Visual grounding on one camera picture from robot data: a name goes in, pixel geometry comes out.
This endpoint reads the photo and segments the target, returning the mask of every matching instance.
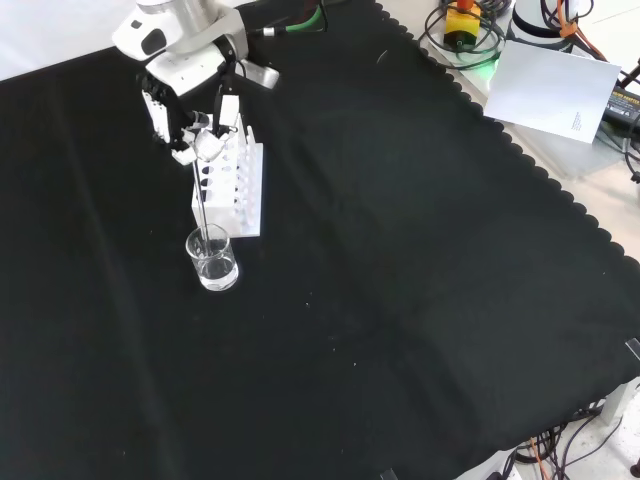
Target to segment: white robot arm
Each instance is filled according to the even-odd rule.
[[[113,41],[136,60],[155,55],[141,79],[142,95],[156,141],[170,148],[183,165],[197,158],[215,159],[229,131],[236,128],[239,99],[230,87],[223,89],[225,78],[241,68],[250,80],[272,88],[278,77],[275,70],[246,60],[248,44],[240,13],[215,0],[137,0]],[[210,79],[218,82],[219,111],[212,115],[184,111],[179,98]]]

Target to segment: white test tube rack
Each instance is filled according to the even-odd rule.
[[[224,150],[210,162],[198,161],[203,204],[207,223],[224,228],[230,237],[260,235],[262,207],[263,146],[256,143],[251,127],[245,136],[238,117],[237,132],[231,133]],[[202,226],[194,185],[191,209]]]

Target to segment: black tablecloth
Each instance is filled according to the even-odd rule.
[[[3,480],[450,479],[638,373],[637,264],[375,4],[330,18],[240,85],[263,224],[224,294],[139,65],[0,85]]]

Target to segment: paper sheet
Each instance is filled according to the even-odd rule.
[[[484,113],[590,143],[619,73],[610,63],[507,42]]]

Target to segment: water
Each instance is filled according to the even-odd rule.
[[[207,290],[226,290],[238,280],[238,264],[229,257],[220,257],[204,263],[198,272],[200,283]]]

